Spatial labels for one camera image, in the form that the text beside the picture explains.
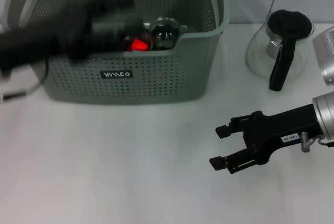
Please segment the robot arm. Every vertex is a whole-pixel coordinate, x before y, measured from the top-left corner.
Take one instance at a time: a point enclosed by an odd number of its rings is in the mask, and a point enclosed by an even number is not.
[[[91,53],[122,51],[126,36],[144,31],[140,17],[115,23],[107,32],[94,32],[102,16],[134,7],[134,0],[95,0],[67,6],[47,21],[0,34],[0,70],[6,75],[15,67],[66,54],[80,60]]]
[[[216,133],[220,138],[243,132],[246,149],[226,157],[210,159],[218,171],[228,169],[239,172],[254,165],[263,165],[276,150],[301,144],[302,152],[318,140],[321,145],[334,147],[334,142],[323,143],[323,139],[334,138],[334,92],[313,99],[313,104],[273,116],[262,112],[232,118],[228,126],[220,126]]]

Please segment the perforated basket wall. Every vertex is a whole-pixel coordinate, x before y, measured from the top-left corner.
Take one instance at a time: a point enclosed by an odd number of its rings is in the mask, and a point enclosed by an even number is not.
[[[65,4],[78,1],[83,0],[36,0],[27,22],[47,19]],[[226,26],[224,0],[135,0],[135,7],[147,23],[172,17],[198,33],[182,35],[169,51],[97,54],[79,65],[70,63],[66,56],[54,58],[44,85],[51,98],[138,104],[191,100],[204,93],[219,37]],[[42,77],[43,64],[32,68]],[[100,71],[106,70],[131,70],[133,77],[102,79]]]

